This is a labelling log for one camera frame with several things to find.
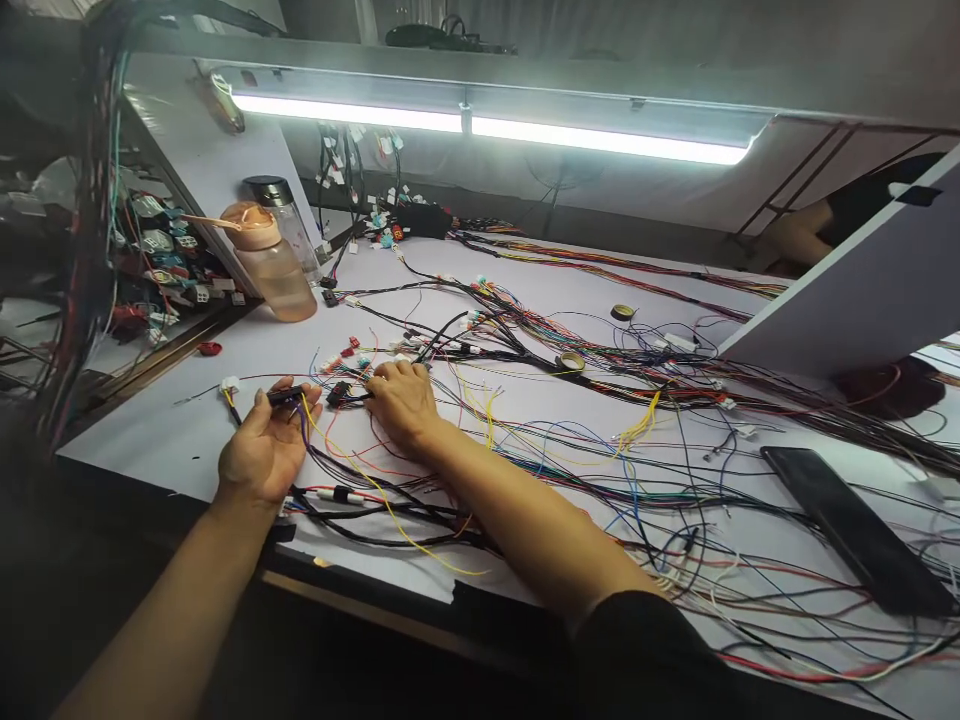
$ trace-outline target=fluorescent light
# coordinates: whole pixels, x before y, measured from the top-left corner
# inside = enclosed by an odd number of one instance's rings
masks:
[[[330,122],[356,123],[358,125],[382,125],[384,127],[461,132],[460,114],[397,110],[395,108],[367,107],[366,105],[340,105],[313,100],[288,100],[286,98],[260,97],[258,95],[233,95],[237,107],[245,112],[287,117],[311,118]]]
[[[736,165],[750,149],[476,116],[473,118],[473,134],[714,165]]]

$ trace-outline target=forearm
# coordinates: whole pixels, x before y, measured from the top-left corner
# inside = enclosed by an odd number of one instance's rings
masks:
[[[562,495],[442,423],[421,453],[470,506],[541,600],[581,622],[624,590],[662,594],[653,580]]]
[[[200,518],[55,718],[169,720],[196,713],[275,516],[263,507],[223,510],[211,506]]]
[[[771,227],[767,237],[780,257],[807,267],[813,267],[833,250],[808,229],[789,222]]]

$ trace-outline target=person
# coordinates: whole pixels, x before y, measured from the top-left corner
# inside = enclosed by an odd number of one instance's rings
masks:
[[[859,230],[891,201],[890,183],[913,183],[945,153],[914,155],[836,190],[822,200],[773,221],[760,235],[779,260],[768,272],[800,277]]]
[[[291,387],[287,377],[274,390]],[[584,714],[748,715],[736,673],[606,534],[562,495],[437,413],[427,369],[384,363],[367,409],[473,511],[510,566],[567,623]],[[314,418],[320,388],[303,386]],[[197,710],[267,531],[306,451],[297,413],[262,390],[220,456],[220,484],[133,616],[56,711],[56,720],[187,718]]]

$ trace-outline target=bottle lid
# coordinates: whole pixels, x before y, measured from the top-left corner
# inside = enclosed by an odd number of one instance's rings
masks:
[[[277,175],[253,175],[244,178],[253,199],[263,207],[283,207],[293,203],[290,183]]]
[[[249,200],[234,203],[220,219],[233,224],[224,227],[224,232],[237,250],[263,250],[283,239],[273,215]]]

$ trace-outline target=hand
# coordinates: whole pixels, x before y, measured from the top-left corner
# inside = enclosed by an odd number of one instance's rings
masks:
[[[287,376],[270,389],[283,390],[292,385],[293,378]],[[323,409],[320,388],[307,383],[301,388],[316,421]],[[308,438],[312,427],[308,422]],[[233,508],[239,503],[276,515],[306,454],[300,413],[294,405],[288,403],[274,410],[266,393],[257,390],[253,409],[220,453],[220,487],[214,507]]]
[[[446,424],[437,413],[427,369],[401,360],[380,365],[367,383],[372,398],[364,406],[387,431],[387,435],[411,459],[417,459],[423,444]]]

